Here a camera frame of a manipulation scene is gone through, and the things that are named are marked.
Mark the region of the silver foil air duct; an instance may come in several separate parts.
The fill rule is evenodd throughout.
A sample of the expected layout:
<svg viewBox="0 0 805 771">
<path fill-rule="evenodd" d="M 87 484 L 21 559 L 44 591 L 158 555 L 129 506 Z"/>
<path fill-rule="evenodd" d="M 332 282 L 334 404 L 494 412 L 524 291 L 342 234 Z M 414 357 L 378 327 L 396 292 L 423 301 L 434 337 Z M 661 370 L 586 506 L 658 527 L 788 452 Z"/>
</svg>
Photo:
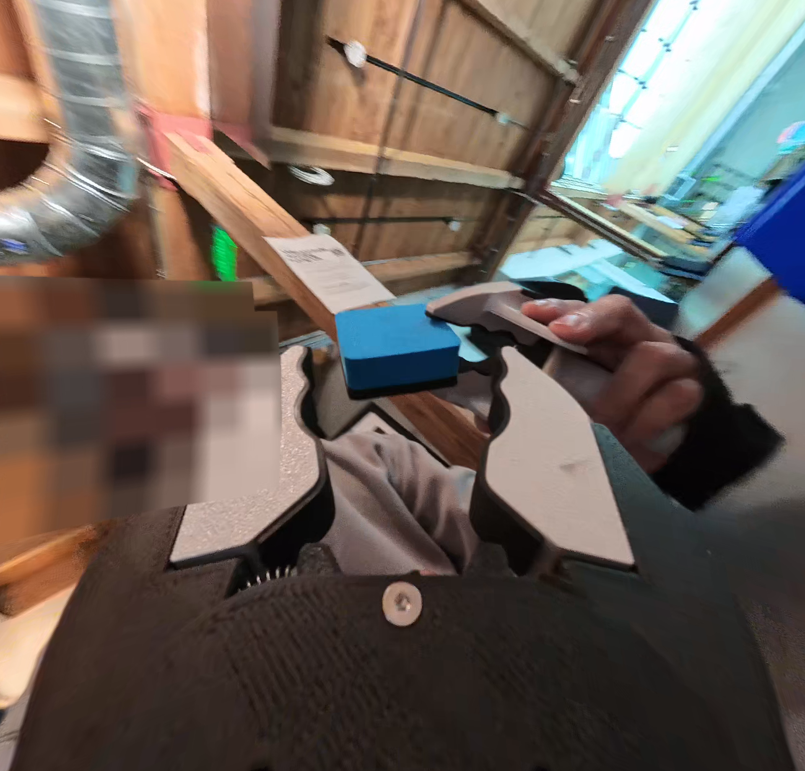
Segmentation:
<svg viewBox="0 0 805 771">
<path fill-rule="evenodd" d="M 139 196 L 138 125 L 111 0 L 28 0 L 57 106 L 47 159 L 2 195 L 2 268 L 95 244 Z"/>
</svg>

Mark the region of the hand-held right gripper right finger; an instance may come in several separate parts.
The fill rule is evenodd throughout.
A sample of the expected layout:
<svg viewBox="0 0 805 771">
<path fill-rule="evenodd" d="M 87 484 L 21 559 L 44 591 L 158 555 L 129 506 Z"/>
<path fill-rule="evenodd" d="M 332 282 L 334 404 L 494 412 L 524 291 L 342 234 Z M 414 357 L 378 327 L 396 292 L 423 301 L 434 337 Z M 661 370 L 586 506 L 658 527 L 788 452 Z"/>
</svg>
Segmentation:
<svg viewBox="0 0 805 771">
<path fill-rule="evenodd" d="M 518 576 L 565 558 L 630 571 L 635 558 L 596 434 L 582 406 L 511 346 L 492 384 L 491 434 L 470 521 Z"/>
</svg>

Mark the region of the green glowing sign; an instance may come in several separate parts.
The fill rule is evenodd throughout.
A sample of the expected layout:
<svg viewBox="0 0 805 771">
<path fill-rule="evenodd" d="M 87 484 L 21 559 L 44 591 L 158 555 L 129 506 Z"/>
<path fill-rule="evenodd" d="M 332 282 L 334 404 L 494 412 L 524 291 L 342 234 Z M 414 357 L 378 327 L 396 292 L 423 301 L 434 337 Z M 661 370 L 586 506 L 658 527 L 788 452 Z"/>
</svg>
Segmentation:
<svg viewBox="0 0 805 771">
<path fill-rule="evenodd" d="M 211 230 L 210 260 L 216 277 L 223 282 L 238 281 L 236 242 L 221 227 Z"/>
</svg>

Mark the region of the blue whiteboard eraser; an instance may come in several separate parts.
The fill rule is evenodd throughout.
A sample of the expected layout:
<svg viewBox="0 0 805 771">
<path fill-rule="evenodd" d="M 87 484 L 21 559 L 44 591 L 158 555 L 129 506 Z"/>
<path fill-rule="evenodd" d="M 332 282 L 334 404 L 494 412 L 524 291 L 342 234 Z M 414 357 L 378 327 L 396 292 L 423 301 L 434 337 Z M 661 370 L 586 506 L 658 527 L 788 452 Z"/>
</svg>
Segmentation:
<svg viewBox="0 0 805 771">
<path fill-rule="evenodd" d="M 460 337 L 424 304 L 349 310 L 335 315 L 348 397 L 371 400 L 455 386 Z"/>
</svg>

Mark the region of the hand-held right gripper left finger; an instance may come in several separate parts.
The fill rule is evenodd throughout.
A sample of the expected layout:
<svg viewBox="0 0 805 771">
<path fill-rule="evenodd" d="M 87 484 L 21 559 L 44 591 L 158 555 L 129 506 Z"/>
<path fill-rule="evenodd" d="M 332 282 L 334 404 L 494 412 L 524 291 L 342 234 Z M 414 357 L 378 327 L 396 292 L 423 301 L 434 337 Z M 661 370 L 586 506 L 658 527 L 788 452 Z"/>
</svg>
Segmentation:
<svg viewBox="0 0 805 771">
<path fill-rule="evenodd" d="M 324 450 L 307 426 L 313 412 L 312 354 L 293 346 L 279 358 L 281 434 L 278 474 L 267 489 L 189 505 L 169 557 L 172 565 L 238 558 L 247 565 L 295 565 L 306 544 L 331 527 Z"/>
</svg>

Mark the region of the person's left hand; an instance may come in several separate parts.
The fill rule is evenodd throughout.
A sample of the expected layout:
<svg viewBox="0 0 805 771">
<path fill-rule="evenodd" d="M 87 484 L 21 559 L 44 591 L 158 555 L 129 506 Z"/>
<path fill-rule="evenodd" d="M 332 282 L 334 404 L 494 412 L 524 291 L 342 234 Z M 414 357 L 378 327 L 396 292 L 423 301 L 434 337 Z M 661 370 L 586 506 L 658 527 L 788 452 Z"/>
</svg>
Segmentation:
<svg viewBox="0 0 805 771">
<path fill-rule="evenodd" d="M 668 458 L 654 445 L 693 416 L 703 400 L 698 359 L 621 295 L 589 303 L 530 301 L 521 312 L 564 342 L 585 347 L 589 358 L 611 373 L 589 406 L 590 417 L 647 474 L 659 471 Z"/>
</svg>

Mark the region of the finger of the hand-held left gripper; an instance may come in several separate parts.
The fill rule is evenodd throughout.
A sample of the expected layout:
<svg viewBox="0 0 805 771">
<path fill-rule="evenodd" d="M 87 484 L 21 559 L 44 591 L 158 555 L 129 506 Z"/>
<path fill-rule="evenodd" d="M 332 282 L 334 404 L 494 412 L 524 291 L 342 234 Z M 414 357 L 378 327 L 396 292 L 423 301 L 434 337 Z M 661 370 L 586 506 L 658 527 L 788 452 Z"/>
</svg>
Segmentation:
<svg viewBox="0 0 805 771">
<path fill-rule="evenodd" d="M 493 401 L 490 369 L 459 372 L 454 384 L 436 389 L 436 396 L 462 409 L 483 436 L 491 435 L 488 421 Z"/>
<path fill-rule="evenodd" d="M 505 334 L 519 346 L 545 342 L 587 356 L 584 346 L 563 341 L 546 325 L 522 313 L 522 307 L 533 300 L 526 289 L 516 283 L 475 284 L 428 302 L 427 315 L 454 326 L 479 326 L 488 333 Z"/>
</svg>

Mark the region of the white paper label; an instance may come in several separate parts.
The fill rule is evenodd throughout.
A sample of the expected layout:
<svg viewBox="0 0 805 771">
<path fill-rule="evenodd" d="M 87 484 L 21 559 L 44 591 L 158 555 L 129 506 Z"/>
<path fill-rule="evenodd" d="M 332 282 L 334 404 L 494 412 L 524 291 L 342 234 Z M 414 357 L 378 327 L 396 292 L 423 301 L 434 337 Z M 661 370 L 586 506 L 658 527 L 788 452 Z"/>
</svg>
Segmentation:
<svg viewBox="0 0 805 771">
<path fill-rule="evenodd" d="M 363 309 L 395 299 L 395 295 L 331 235 L 264 239 L 329 313 Z"/>
</svg>

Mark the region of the wooden beam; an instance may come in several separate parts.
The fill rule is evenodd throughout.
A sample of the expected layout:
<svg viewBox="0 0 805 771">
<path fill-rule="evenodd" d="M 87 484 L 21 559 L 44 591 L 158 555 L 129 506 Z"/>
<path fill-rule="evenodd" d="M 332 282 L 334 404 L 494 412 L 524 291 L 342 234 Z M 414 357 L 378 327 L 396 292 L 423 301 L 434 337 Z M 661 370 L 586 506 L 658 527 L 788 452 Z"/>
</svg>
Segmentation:
<svg viewBox="0 0 805 771">
<path fill-rule="evenodd" d="M 242 172 L 212 141 L 193 133 L 169 133 L 169 159 L 178 184 L 222 225 L 319 330 L 337 341 L 333 313 L 283 261 L 267 237 L 297 240 L 303 226 Z M 462 409 L 428 391 L 389 397 L 449 464 L 479 469 L 487 437 Z"/>
</svg>

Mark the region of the blue plastic bin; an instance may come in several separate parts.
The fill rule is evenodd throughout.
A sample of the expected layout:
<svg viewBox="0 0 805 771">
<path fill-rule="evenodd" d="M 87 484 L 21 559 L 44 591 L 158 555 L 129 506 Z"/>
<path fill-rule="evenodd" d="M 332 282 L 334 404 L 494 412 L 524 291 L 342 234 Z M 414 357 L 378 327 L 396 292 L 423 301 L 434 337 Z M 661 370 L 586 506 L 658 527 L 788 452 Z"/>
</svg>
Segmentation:
<svg viewBox="0 0 805 771">
<path fill-rule="evenodd" d="M 738 231 L 735 243 L 787 294 L 804 303 L 804 164 L 771 193 L 763 208 Z"/>
</svg>

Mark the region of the person's grey sweatshirt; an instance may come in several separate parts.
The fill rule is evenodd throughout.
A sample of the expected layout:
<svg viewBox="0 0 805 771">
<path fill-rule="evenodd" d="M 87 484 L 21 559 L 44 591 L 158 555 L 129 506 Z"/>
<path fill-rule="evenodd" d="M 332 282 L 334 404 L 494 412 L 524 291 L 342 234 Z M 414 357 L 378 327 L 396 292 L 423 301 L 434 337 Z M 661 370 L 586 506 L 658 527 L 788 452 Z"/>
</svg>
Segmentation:
<svg viewBox="0 0 805 771">
<path fill-rule="evenodd" d="M 459 575 L 479 544 L 475 471 L 443 466 L 399 434 L 322 443 L 335 516 L 323 542 L 346 575 Z"/>
</svg>

